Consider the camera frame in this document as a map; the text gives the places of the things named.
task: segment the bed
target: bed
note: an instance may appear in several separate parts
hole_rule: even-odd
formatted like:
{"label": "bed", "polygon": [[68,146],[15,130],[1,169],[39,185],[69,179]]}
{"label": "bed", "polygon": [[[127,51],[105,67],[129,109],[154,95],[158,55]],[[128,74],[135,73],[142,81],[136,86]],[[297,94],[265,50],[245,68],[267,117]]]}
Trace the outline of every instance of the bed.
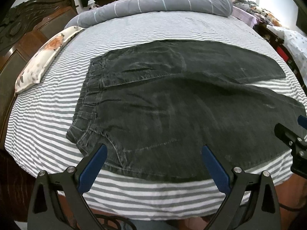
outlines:
{"label": "bed", "polygon": [[15,220],[27,221],[35,178],[4,149],[7,121],[16,99],[14,80],[49,39],[45,31],[58,33],[75,15],[74,0],[29,0],[8,8],[0,23],[0,203]]}
{"label": "bed", "polygon": [[[90,59],[111,50],[167,39],[221,42],[269,56],[286,77],[250,85],[294,98],[307,109],[307,97],[290,68],[242,21],[192,11],[138,13],[92,25],[66,45],[41,83],[16,98],[7,127],[6,150],[34,177],[40,170],[56,173],[77,165],[83,156],[65,135]],[[286,151],[248,171],[268,170],[278,185],[292,175],[291,162],[290,151]],[[105,170],[100,171],[92,189],[83,196],[93,209],[139,220],[206,216],[215,213],[224,199],[213,180],[151,182]]]}
{"label": "bed", "polygon": [[[273,24],[271,23],[271,25],[270,25],[269,24],[270,21],[268,19],[265,22],[265,21],[255,17],[253,14],[250,14],[250,13],[246,12],[245,10],[240,9],[239,7],[236,7],[236,6],[233,7],[232,15],[234,17],[236,17],[237,19],[245,22],[249,27],[253,28],[260,36],[262,36],[265,40],[267,40],[270,43],[270,45],[278,52],[278,54],[288,64],[290,69],[295,74],[297,80],[299,81],[300,86],[303,88],[303,91],[305,92],[305,94],[307,94],[306,85],[304,83],[304,80],[303,80],[301,73],[298,71],[299,68],[296,64],[296,62],[300,62],[301,60],[299,60],[299,59],[294,60],[291,53],[289,53],[287,48],[284,46],[284,39],[278,37],[271,30],[269,30],[269,28],[271,28],[272,27],[271,25],[273,25]],[[303,48],[304,47],[302,47],[301,50],[299,50],[299,54],[301,54],[301,55],[304,55],[303,54]]]}

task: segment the white floral pillowcase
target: white floral pillowcase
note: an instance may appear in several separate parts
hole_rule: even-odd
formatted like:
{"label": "white floral pillowcase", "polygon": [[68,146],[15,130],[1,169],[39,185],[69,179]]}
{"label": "white floral pillowcase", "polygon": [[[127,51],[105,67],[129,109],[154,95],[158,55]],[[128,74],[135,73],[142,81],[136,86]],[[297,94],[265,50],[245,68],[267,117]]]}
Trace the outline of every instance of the white floral pillowcase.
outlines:
{"label": "white floral pillowcase", "polygon": [[39,84],[55,57],[83,29],[77,26],[68,27],[48,40],[19,74],[15,82],[15,93],[21,93]]}

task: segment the stitching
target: stitching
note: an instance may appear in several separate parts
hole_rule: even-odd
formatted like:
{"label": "stitching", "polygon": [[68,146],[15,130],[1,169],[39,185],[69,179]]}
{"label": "stitching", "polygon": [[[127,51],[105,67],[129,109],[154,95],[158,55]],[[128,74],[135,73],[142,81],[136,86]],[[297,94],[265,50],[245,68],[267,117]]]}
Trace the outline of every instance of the stitching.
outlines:
{"label": "stitching", "polygon": [[113,148],[115,149],[115,152],[116,152],[118,161],[120,162],[120,165],[123,167],[123,164],[122,164],[121,160],[122,160],[122,159],[125,159],[125,161],[127,162],[128,160],[127,160],[126,156],[125,156],[125,155],[122,155],[122,158],[120,159],[119,153],[118,153],[118,152],[120,152],[120,150],[118,150],[118,149],[115,148],[115,145],[113,144],[113,142],[110,140],[110,138],[108,137],[108,135],[107,135],[106,133],[104,133],[104,134],[102,134],[102,135],[103,135],[106,139],[108,139],[108,141],[112,144]]}
{"label": "stitching", "polygon": [[139,3],[139,0],[138,0],[138,6],[139,6],[139,10],[140,10],[140,12],[142,13],[141,8],[140,8],[140,3]]}
{"label": "stitching", "polygon": [[209,1],[211,2],[212,13],[214,14],[214,12],[213,12],[213,3],[212,3],[212,1],[211,1],[211,0],[209,0]]}
{"label": "stitching", "polygon": [[116,15],[117,17],[119,17],[119,16],[117,15],[117,13],[116,13],[116,8],[115,8],[116,4],[117,4],[117,1],[116,1],[115,4],[114,4],[114,12],[115,12],[115,15]]}
{"label": "stitching", "polygon": [[96,19],[96,13],[97,13],[97,9],[95,9],[95,12],[94,12],[94,19],[95,19],[95,22],[98,23],[98,21]]}
{"label": "stitching", "polygon": [[119,86],[119,85],[126,85],[126,84],[130,84],[130,83],[136,83],[136,82],[142,82],[142,81],[145,81],[145,80],[151,80],[151,79],[156,79],[156,78],[161,78],[161,77],[168,77],[168,76],[172,76],[172,75],[177,75],[178,73],[170,73],[170,74],[161,74],[161,75],[157,75],[157,76],[154,76],[154,77],[148,77],[148,78],[144,78],[144,79],[140,79],[140,80],[132,80],[132,81],[127,81],[127,82],[123,82],[121,84],[115,84],[115,85],[104,85],[104,79],[107,78],[102,78],[102,83],[103,83],[103,87],[113,87],[113,86]]}
{"label": "stitching", "polygon": [[80,15],[78,16],[78,19],[77,19],[77,26],[79,27],[79,18],[80,18]]}
{"label": "stitching", "polygon": [[188,0],[189,1],[189,4],[190,4],[190,11],[192,11],[192,6],[191,6],[191,3],[190,3],[190,0]]}
{"label": "stitching", "polygon": [[164,0],[162,0],[162,2],[163,2],[163,5],[164,5],[164,8],[165,8],[165,11],[167,11]]}
{"label": "stitching", "polygon": [[229,5],[229,13],[230,13],[230,11],[231,11],[230,2],[229,2],[229,0],[226,0],[226,1],[228,2],[228,5]]}
{"label": "stitching", "polygon": [[109,166],[109,167],[112,167],[112,168],[115,168],[117,170],[125,170],[127,172],[132,172],[132,173],[138,173],[138,174],[145,174],[145,175],[151,175],[151,176],[161,176],[161,177],[176,177],[176,178],[182,178],[182,176],[168,176],[168,175],[163,175],[163,174],[157,174],[157,173],[145,173],[145,172],[141,172],[141,171],[136,171],[136,170],[130,170],[130,169],[126,169],[126,168],[123,168],[123,167],[117,167],[115,165],[112,165],[112,164],[109,164],[109,163],[106,163],[104,164],[105,166]]}
{"label": "stitching", "polygon": [[166,144],[169,144],[169,143],[173,143],[173,142],[179,142],[178,139],[171,139],[169,141],[166,141],[164,143],[160,143],[160,144],[155,144],[155,145],[152,145],[152,146],[148,146],[148,147],[144,147],[142,149],[137,149],[137,150],[123,150],[123,152],[134,152],[134,151],[142,151],[142,150],[149,150],[149,149],[152,149],[152,148],[155,148],[155,147],[159,147],[161,145],[166,145]]}

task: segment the gray and white striped sheet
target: gray and white striped sheet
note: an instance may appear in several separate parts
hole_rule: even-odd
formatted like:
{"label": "gray and white striped sheet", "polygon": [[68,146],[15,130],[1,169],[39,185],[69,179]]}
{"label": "gray and white striped sheet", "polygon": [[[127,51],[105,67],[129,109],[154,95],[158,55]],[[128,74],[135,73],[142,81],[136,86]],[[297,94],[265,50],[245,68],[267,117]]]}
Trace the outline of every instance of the gray and white striped sheet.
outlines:
{"label": "gray and white striped sheet", "polygon": [[[75,166],[82,155],[65,134],[72,123],[90,59],[110,50],[165,39],[219,41],[265,54],[277,61],[286,78],[252,85],[295,98],[307,108],[307,98],[292,71],[242,21],[196,12],[151,12],[97,24],[68,43],[42,82],[17,97],[8,124],[6,150],[33,176],[43,169],[54,173]],[[292,156],[287,151],[249,171],[268,170],[274,183],[280,184],[292,175],[291,164]],[[213,180],[156,183],[101,170],[84,198],[91,208],[105,212],[139,220],[167,220],[212,214],[224,194]]]}

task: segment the black jeans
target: black jeans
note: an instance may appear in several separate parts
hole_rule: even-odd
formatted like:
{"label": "black jeans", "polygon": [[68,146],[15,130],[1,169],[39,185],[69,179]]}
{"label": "black jeans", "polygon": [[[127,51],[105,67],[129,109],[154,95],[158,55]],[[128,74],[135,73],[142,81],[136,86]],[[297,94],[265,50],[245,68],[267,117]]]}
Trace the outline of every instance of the black jeans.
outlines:
{"label": "black jeans", "polygon": [[248,169],[288,150],[275,124],[304,136],[301,103],[245,84],[284,76],[267,56],[218,42],[111,51],[91,61],[67,138],[84,155],[106,144],[104,169],[147,180],[209,179],[205,144]]}

